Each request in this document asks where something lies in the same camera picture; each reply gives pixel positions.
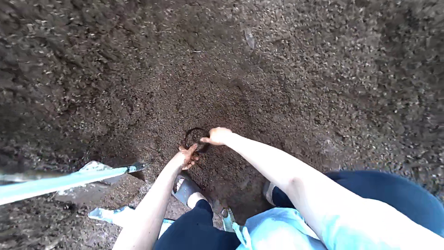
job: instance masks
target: foot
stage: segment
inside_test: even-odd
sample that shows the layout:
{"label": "foot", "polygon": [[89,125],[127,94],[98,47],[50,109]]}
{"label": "foot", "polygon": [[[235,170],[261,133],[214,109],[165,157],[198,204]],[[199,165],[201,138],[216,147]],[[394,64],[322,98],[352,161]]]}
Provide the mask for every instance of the foot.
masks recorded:
{"label": "foot", "polygon": [[176,185],[171,192],[183,204],[194,208],[196,203],[200,200],[206,200],[210,203],[209,199],[202,194],[202,190],[197,184],[191,180],[191,178],[185,173],[181,172],[176,177]]}
{"label": "foot", "polygon": [[273,205],[273,206],[276,206],[274,203],[273,203],[273,197],[272,197],[272,195],[273,195],[273,189],[276,187],[276,185],[275,184],[273,184],[273,183],[271,183],[270,181],[266,181],[265,182],[265,184],[264,184],[264,189],[263,189],[263,191],[262,191],[262,194],[264,195],[264,197],[265,197],[265,199],[267,199],[267,201],[271,204],[271,205]]}

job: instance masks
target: dark blue pants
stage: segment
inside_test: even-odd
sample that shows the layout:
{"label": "dark blue pants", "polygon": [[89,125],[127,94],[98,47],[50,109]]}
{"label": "dark blue pants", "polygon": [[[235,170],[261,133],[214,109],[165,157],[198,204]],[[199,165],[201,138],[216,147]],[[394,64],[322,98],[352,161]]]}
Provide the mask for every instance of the dark blue pants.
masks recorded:
{"label": "dark blue pants", "polygon": [[[358,194],[385,202],[414,222],[444,237],[444,207],[422,187],[402,177],[376,171],[341,171],[326,174],[339,185]],[[294,208],[279,188],[273,190],[273,203]],[[235,233],[213,227],[213,211],[208,202],[177,219],[156,242],[156,250],[233,250],[240,242]]]}

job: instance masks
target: black ring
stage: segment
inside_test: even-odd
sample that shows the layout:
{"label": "black ring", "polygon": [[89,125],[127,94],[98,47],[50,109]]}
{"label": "black ring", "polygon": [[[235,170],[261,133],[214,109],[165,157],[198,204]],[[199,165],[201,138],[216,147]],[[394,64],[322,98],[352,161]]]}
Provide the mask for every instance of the black ring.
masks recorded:
{"label": "black ring", "polygon": [[[208,130],[206,130],[206,129],[199,128],[199,127],[189,129],[185,134],[185,139],[183,140],[183,145],[186,149],[189,149],[191,147],[190,145],[188,145],[187,139],[188,139],[188,135],[194,130],[204,131],[204,132],[206,132],[205,137],[210,137],[210,132],[208,132]],[[208,148],[210,147],[209,143],[201,142],[200,140],[198,141],[198,144],[203,145],[203,147],[200,150],[196,150],[197,153],[205,153],[208,150]]]}

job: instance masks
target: hand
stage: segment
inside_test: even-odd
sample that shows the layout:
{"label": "hand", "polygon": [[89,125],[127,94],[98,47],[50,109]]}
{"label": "hand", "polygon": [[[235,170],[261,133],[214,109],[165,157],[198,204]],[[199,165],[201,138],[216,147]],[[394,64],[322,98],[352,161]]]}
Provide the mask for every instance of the hand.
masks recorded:
{"label": "hand", "polygon": [[199,159],[199,157],[193,156],[196,148],[197,143],[192,145],[189,149],[185,149],[184,147],[180,146],[179,152],[174,155],[169,164],[171,163],[174,166],[177,166],[177,168],[181,168],[182,170],[190,169]]}
{"label": "hand", "polygon": [[201,142],[207,142],[213,145],[225,145],[225,139],[230,136],[233,132],[226,128],[217,127],[210,130],[210,138],[202,137]]}

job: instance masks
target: gray slipper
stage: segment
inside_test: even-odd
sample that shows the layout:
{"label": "gray slipper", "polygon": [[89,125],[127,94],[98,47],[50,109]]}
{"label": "gray slipper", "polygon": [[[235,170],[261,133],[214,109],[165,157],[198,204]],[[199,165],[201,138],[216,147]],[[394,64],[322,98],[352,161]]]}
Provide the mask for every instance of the gray slipper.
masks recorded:
{"label": "gray slipper", "polygon": [[266,180],[266,181],[265,181],[265,184],[264,184],[264,189],[262,190],[262,194],[264,195],[265,199],[267,199],[267,201],[268,201],[271,205],[276,206],[276,205],[273,203],[273,198],[272,198],[272,194],[273,194],[273,189],[274,189],[274,187],[276,187],[275,184],[271,183],[269,180]]}
{"label": "gray slipper", "polygon": [[[179,189],[176,190],[177,183],[180,179],[183,179],[183,182],[180,185]],[[176,197],[176,199],[178,199],[180,202],[188,206],[188,198],[190,198],[190,196],[194,193],[201,193],[206,198],[208,203],[212,205],[211,200],[202,193],[202,189],[199,188],[199,186],[190,178],[190,176],[188,176],[188,174],[184,171],[180,172],[176,176],[171,194],[174,195],[174,197]]]}

